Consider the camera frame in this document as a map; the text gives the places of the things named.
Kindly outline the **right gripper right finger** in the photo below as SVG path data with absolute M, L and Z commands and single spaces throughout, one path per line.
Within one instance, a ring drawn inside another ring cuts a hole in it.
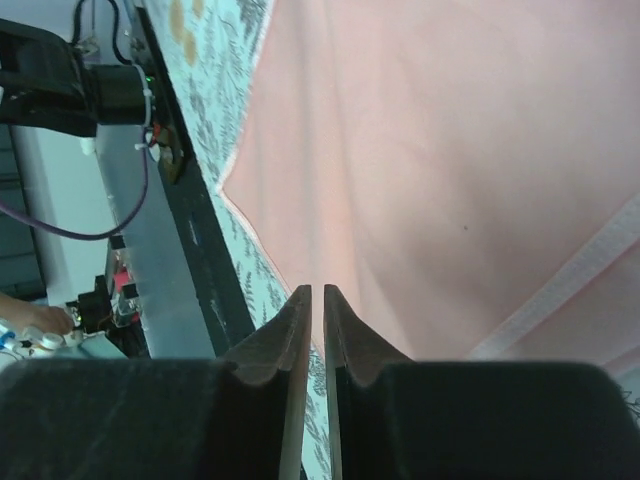
M 635 479 L 639 429 L 584 363 L 414 361 L 324 289 L 337 479 Z

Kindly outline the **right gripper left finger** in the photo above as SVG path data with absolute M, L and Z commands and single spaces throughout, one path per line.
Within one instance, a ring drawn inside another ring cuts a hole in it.
M 214 360 L 33 359 L 1 375 L 5 479 L 298 479 L 311 289 Z

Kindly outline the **salmon pink cloth napkin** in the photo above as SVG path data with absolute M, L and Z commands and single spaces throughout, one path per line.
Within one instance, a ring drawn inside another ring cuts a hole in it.
M 416 359 L 639 364 L 639 5 L 279 1 L 230 210 Z

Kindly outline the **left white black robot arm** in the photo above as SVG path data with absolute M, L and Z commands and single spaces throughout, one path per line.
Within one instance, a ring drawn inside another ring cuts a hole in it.
M 44 29 L 1 21 L 1 122 L 92 138 L 99 125 L 152 124 L 154 92 L 138 65 L 85 64 Z

